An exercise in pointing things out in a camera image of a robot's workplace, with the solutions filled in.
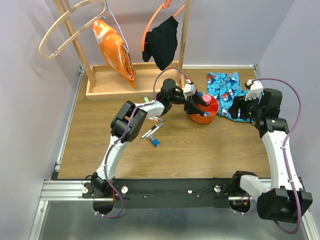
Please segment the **pink cap marker tube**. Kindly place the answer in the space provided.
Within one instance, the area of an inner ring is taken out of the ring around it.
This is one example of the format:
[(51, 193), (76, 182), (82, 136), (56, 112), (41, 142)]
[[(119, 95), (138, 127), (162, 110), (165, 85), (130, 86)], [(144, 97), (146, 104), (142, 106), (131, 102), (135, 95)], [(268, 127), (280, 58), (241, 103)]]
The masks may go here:
[(204, 94), (202, 96), (203, 101), (206, 103), (207, 106), (211, 104), (212, 97), (209, 94)]

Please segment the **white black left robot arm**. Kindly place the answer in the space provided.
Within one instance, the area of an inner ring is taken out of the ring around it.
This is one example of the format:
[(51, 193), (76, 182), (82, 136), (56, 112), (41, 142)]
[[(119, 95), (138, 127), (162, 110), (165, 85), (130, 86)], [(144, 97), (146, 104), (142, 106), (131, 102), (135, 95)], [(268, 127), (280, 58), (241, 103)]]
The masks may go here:
[(188, 115), (204, 114), (200, 106), (208, 105), (190, 79), (182, 89), (176, 86), (175, 80), (171, 78), (164, 80), (154, 100), (147, 103), (133, 103), (128, 100), (123, 104), (111, 122), (110, 142), (105, 156), (91, 176), (93, 191), (99, 197), (104, 198), (110, 194), (110, 183), (115, 178), (124, 150), (138, 136), (145, 120), (165, 115), (173, 104), (183, 105)]

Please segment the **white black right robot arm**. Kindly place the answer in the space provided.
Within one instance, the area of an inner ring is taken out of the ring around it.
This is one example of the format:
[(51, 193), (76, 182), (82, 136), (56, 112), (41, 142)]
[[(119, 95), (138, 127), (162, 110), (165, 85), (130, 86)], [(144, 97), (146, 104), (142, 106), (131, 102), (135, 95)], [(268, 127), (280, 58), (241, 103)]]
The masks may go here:
[(257, 97), (236, 96), (229, 109), (232, 118), (254, 121), (266, 149), (271, 185), (266, 187), (256, 174), (236, 171), (230, 191), (241, 196), (247, 193), (256, 202), (258, 216), (264, 220), (297, 223), (313, 202), (297, 177), (290, 151), (289, 126), (279, 117), (282, 92), (265, 88)]

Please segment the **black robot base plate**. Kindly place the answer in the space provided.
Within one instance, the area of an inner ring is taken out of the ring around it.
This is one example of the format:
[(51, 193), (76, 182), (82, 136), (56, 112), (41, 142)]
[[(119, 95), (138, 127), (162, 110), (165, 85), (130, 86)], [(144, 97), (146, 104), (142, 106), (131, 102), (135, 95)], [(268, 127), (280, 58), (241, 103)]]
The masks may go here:
[(82, 197), (94, 199), (96, 210), (173, 209), (173, 208), (250, 208), (249, 195), (236, 188), (231, 178), (118, 178), (109, 186), (106, 181), (84, 183)]

